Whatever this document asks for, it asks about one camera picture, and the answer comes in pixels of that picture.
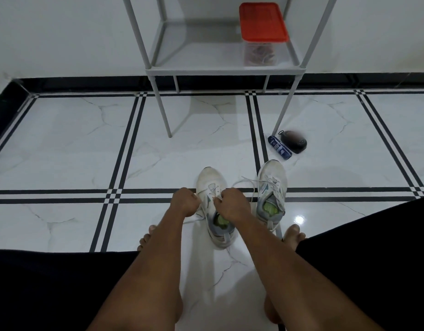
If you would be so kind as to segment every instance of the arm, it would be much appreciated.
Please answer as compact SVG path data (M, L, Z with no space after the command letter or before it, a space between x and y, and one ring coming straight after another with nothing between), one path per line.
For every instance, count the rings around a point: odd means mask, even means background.
M382 330L339 288L260 223L238 189L226 189L222 197L215 198L215 207L240 232L287 330Z
M111 291L88 331L174 329L183 221L199 205L187 188L173 195L152 239Z

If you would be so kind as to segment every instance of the bare foot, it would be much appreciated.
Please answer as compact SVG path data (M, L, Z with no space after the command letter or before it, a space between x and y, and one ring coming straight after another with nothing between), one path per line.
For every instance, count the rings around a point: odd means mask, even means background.
M149 227L149 233L145 234L142 239L140 239L140 245L137 247L137 251L142 251L146 245L149 243L149 240L151 239L154 230L157 228L155 225L151 225ZM178 291L178 299L177 299L177 310L175 312L175 322L177 323L180 319L181 315L183 313L183 300L182 296L180 294L180 291Z
M289 245L293 251L296 251L297 245L305 239L305 233L300 233L299 231L299 225L293 224L287 229L286 234L283 237L284 244ZM275 307L267 295L264 300L264 312L270 322L274 324L283 324L281 317L276 312Z

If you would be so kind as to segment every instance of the forearm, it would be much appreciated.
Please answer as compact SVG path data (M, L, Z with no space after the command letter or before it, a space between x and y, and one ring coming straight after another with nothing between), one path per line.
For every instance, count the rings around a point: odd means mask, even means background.
M173 328L173 315L155 307L175 311L179 295L181 233L184 216L169 208L146 248L116 284L94 319L94 330Z
M235 225L289 331L381 330L339 288L255 217Z

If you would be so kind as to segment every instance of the plastic container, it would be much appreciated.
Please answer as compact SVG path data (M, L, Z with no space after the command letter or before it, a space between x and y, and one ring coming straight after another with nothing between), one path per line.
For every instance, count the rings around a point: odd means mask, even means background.
M239 7L239 15L244 64L275 65L278 62L276 45L289 40L280 7L273 2L245 2Z

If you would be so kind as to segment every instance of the shelf leg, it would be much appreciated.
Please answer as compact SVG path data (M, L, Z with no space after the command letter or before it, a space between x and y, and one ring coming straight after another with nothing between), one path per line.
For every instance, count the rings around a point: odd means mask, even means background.
M174 75L174 83L175 83L175 90L177 91L177 94L180 93L180 87L178 86L177 76Z
M278 117L278 120L276 121L275 128L273 129L273 132L271 134L272 136L275 136L276 133L278 132L280 124L283 121L284 114L286 113L286 110L289 107L290 101L292 101L293 94L294 94L294 92L297 88L297 85L301 81L301 79L302 79L302 74L295 75L295 80L293 81L292 88L290 88L290 92L287 95L286 102L284 103L284 106L283 106L283 109L281 110L280 116Z
M163 102L161 101L160 92L158 91L157 83L155 82L155 77L153 75L148 75L151 86L155 94L155 99L157 100L158 107L160 108L161 117L163 117L164 127L169 138L172 138L171 129L169 128L169 123L167 122L166 113L164 111Z
M270 78L270 75L266 75L266 80L264 81L264 86L263 86L263 93L266 92L267 84L269 82L269 78Z

